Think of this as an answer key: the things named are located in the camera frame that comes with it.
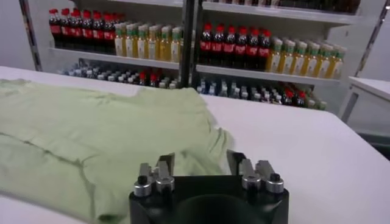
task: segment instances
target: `cola bottle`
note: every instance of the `cola bottle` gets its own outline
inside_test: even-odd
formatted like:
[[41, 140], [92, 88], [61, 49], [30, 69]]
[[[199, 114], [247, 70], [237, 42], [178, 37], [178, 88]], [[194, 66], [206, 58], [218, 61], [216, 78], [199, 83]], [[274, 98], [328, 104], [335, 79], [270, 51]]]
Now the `cola bottle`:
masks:
[[264, 37], [260, 41], [260, 47], [258, 49], [258, 68], [261, 71], [265, 71], [267, 59], [269, 56], [269, 48], [271, 46], [269, 38], [271, 32], [269, 30], [264, 31]]
[[211, 63], [213, 65], [221, 65], [222, 63], [222, 46], [225, 40], [224, 30], [223, 24], [217, 26], [213, 42], [211, 43]]
[[106, 53], [115, 54], [115, 27], [111, 14], [104, 15], [104, 40]]
[[248, 40], [248, 44], [246, 47], [246, 68], [248, 69], [257, 69], [258, 68], [258, 60], [257, 60], [257, 51], [259, 46], [258, 40], [258, 29], [252, 29], [252, 35]]
[[206, 23], [204, 25], [203, 33], [200, 36], [199, 63], [209, 64], [211, 41], [212, 41], [211, 24]]
[[223, 50], [223, 65], [232, 67], [234, 61], [234, 47], [236, 45], [236, 32], [233, 26], [229, 26]]
[[104, 22], [100, 12], [93, 13], [93, 44], [94, 51], [103, 53], [105, 52], [105, 41], [104, 41]]
[[61, 20], [57, 9], [50, 9], [49, 25], [55, 47], [62, 47]]
[[235, 46], [235, 60], [234, 67], [244, 68], [245, 65], [245, 53], [246, 53], [246, 44], [247, 44], [247, 31], [245, 27], [239, 28], [239, 36], [236, 41]]

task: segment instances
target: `bottle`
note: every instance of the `bottle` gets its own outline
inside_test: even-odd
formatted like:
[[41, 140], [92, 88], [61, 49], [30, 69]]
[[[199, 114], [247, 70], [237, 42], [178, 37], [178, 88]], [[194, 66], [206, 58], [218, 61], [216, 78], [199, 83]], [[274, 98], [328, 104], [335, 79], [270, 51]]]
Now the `bottle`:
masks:
[[94, 42], [94, 51], [104, 52], [105, 51], [105, 41], [104, 41], [104, 22], [102, 20], [102, 15], [99, 12], [93, 13], [93, 42]]
[[224, 66], [232, 67], [234, 61], [234, 48], [236, 44], [236, 33], [234, 26], [230, 25], [225, 43], [223, 44], [223, 62]]
[[50, 31], [54, 38], [55, 47], [63, 47], [63, 40], [61, 34], [61, 19], [59, 17], [59, 11], [57, 9], [50, 9], [49, 25]]
[[324, 79], [330, 65], [330, 57], [333, 47], [328, 44], [323, 44], [322, 48], [322, 55], [316, 65], [316, 69], [314, 70], [314, 77]]
[[276, 73], [278, 70], [280, 62], [280, 51], [282, 50], [282, 41], [281, 39], [275, 39], [274, 41], [274, 50], [269, 55], [267, 59], [266, 71]]
[[69, 9], [61, 10], [61, 33], [62, 33], [62, 47], [69, 48], [69, 43], [72, 42], [71, 28], [70, 28]]
[[305, 62], [307, 44], [305, 42], [299, 42], [297, 47], [297, 54], [294, 56], [293, 64], [291, 65], [290, 74], [300, 75], [302, 71], [303, 63]]
[[336, 58], [331, 62], [327, 71], [326, 79], [340, 79], [341, 70], [344, 64], [344, 56], [347, 52], [345, 47], [337, 47]]
[[200, 36], [200, 51], [199, 51], [199, 63], [209, 64], [210, 51], [211, 51], [211, 24], [206, 23], [202, 35]]
[[176, 27], [172, 32], [172, 43], [171, 43], [171, 61], [180, 61], [180, 34], [182, 33], [180, 27]]
[[246, 47], [246, 68], [248, 69], [257, 69], [258, 68], [258, 29], [252, 29], [252, 34], [248, 39], [248, 44]]
[[211, 64], [213, 65], [221, 65], [222, 63], [222, 45], [225, 40], [224, 30], [225, 28], [223, 24], [217, 26], [213, 41], [211, 42], [210, 59]]
[[92, 19], [91, 12], [84, 10], [83, 12], [83, 23], [82, 23], [82, 32], [83, 32], [83, 47], [86, 51], [93, 51], [93, 28], [92, 28]]
[[263, 32], [263, 35], [264, 37], [261, 39], [260, 41], [260, 47], [259, 47], [259, 50], [258, 50], [258, 68], [259, 70], [261, 71], [265, 71], [266, 70], [266, 67], [267, 67], [267, 61], [268, 61], [268, 58], [269, 58], [269, 55], [270, 55], [270, 42], [269, 42], [269, 38], [271, 36], [271, 32], [268, 31], [268, 30], [265, 30]]
[[319, 45], [316, 43], [311, 44], [311, 52], [310, 55], [305, 59], [305, 62], [303, 63], [302, 67], [302, 76], [314, 76], [314, 69], [316, 68], [317, 61], [318, 61], [318, 51], [319, 51]]
[[293, 52], [295, 48], [295, 43], [288, 40], [287, 41], [287, 47], [286, 47], [286, 52], [282, 55], [280, 58], [280, 63], [278, 66], [278, 72], [281, 74], [289, 74], [291, 65], [293, 62]]
[[146, 25], [142, 25], [138, 27], [138, 40], [137, 40], [137, 48], [138, 48], [138, 58], [148, 59], [148, 49], [147, 49], [147, 39], [146, 39]]
[[245, 27], [239, 28], [239, 36], [235, 46], [235, 61], [234, 67], [244, 68], [245, 65], [245, 53], [247, 44], [247, 30]]

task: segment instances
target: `bottle label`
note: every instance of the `bottle label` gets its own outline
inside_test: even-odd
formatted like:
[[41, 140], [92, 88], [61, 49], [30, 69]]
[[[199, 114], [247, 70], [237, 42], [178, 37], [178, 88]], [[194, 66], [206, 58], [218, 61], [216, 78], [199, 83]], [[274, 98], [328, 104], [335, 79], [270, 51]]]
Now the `bottle label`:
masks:
[[279, 66], [279, 61], [280, 61], [280, 55], [274, 55], [272, 57], [270, 72], [275, 73], [277, 71]]
[[130, 39], [126, 39], [126, 54], [128, 57], [133, 56], [133, 41]]
[[156, 60], [156, 42], [149, 41], [149, 59]]
[[61, 27], [59, 25], [51, 25], [50, 26], [51, 33], [54, 34], [60, 34], [61, 33]]
[[232, 53], [234, 51], [234, 44], [224, 44], [224, 52]]
[[286, 57], [285, 64], [283, 65], [283, 74], [289, 74], [293, 60], [291, 56]]
[[250, 55], [250, 56], [256, 56], [257, 55], [257, 47], [247, 47], [246, 54]]
[[236, 54], [245, 54], [246, 47], [244, 46], [237, 46], [235, 48]]
[[304, 58], [297, 59], [297, 61], [295, 63], [294, 70], [292, 71], [292, 75], [299, 75], [300, 74], [300, 71], [302, 70], [302, 66], [303, 66], [304, 61], [305, 61]]
[[325, 75], [326, 75], [328, 68], [329, 68], [329, 64], [330, 64], [330, 62], [328, 60], [323, 61], [321, 63], [321, 68], [319, 69], [319, 76], [318, 77], [325, 78]]
[[211, 44], [211, 50], [214, 51], [214, 52], [222, 51], [222, 43], [212, 43]]
[[268, 58], [268, 56], [269, 56], [269, 49], [268, 48], [259, 48], [258, 49], [258, 55], [260, 57]]
[[115, 38], [115, 49], [118, 56], [123, 56], [122, 38]]
[[316, 68], [317, 59], [311, 59], [307, 67], [307, 76], [314, 76], [314, 69]]
[[200, 42], [200, 49], [202, 51], [209, 51], [211, 49], [211, 42], [201, 41]]

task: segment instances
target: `yellow juice bottle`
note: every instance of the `yellow juice bottle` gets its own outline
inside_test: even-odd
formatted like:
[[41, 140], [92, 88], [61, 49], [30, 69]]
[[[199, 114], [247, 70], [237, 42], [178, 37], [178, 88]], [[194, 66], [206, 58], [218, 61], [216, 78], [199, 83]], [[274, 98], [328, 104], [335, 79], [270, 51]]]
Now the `yellow juice bottle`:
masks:
[[347, 52], [347, 48], [345, 47], [337, 47], [336, 58], [330, 64], [329, 69], [327, 71], [326, 79], [340, 79], [341, 69], [344, 64], [344, 56]]
[[311, 43], [310, 55], [305, 59], [305, 62], [303, 63], [302, 72], [300, 73], [301, 76], [314, 76], [314, 69], [316, 68], [318, 61], [318, 51], [319, 45], [316, 43]]
[[280, 51], [282, 50], [282, 41], [280, 39], [274, 40], [274, 49], [267, 59], [266, 71], [276, 73], [280, 62]]
[[322, 45], [322, 55], [314, 70], [314, 77], [324, 79], [330, 65], [333, 47], [329, 44]]
[[278, 72], [282, 74], [289, 74], [292, 62], [294, 60], [294, 48], [295, 43], [288, 40], [287, 41], [287, 47], [286, 52], [282, 55], [279, 66], [278, 66]]
[[307, 44], [305, 42], [298, 42], [298, 51], [294, 56], [293, 64], [291, 65], [290, 74], [291, 75], [300, 75], [300, 72], [305, 62]]

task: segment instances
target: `dark bottle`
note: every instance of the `dark bottle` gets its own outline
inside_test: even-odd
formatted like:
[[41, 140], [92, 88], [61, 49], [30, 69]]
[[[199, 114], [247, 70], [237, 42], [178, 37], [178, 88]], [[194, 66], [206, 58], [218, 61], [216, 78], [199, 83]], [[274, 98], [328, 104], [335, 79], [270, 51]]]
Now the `dark bottle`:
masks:
[[61, 34], [61, 20], [59, 18], [59, 11], [57, 9], [50, 9], [49, 25], [51, 35], [54, 38], [55, 47], [62, 47], [62, 34]]
[[104, 41], [106, 53], [115, 54], [115, 27], [111, 14], [104, 15]]
[[257, 29], [252, 29], [252, 34], [249, 37], [248, 44], [246, 47], [246, 68], [248, 69], [257, 69], [258, 60], [257, 60], [257, 51], [259, 47], [258, 41], [259, 31]]
[[202, 36], [200, 36], [199, 63], [209, 64], [211, 41], [212, 41], [211, 24], [206, 23], [203, 29]]
[[104, 22], [99, 12], [93, 13], [93, 44], [96, 52], [105, 52]]
[[73, 48], [75, 49], [82, 49], [82, 20], [80, 17], [80, 11], [77, 9], [74, 9], [72, 14], [72, 19], [71, 19], [71, 36], [72, 36], [72, 44]]
[[239, 28], [239, 36], [236, 41], [235, 46], [235, 60], [234, 67], [244, 68], [245, 64], [245, 53], [246, 53], [246, 44], [247, 44], [247, 32], [245, 27]]
[[223, 50], [223, 65], [232, 67], [234, 61], [234, 48], [236, 45], [236, 32], [233, 26], [229, 26], [228, 34], [224, 43]]
[[271, 46], [269, 42], [269, 37], [271, 36], [271, 32], [265, 30], [263, 32], [264, 37], [260, 41], [260, 47], [258, 49], [258, 68], [261, 71], [266, 69], [267, 59], [269, 56], [269, 48]]
[[62, 45], [64, 48], [69, 48], [69, 43], [72, 42], [69, 9], [61, 10], [61, 33]]
[[222, 47], [225, 40], [224, 25], [217, 26], [213, 42], [211, 43], [211, 63], [213, 65], [222, 64]]

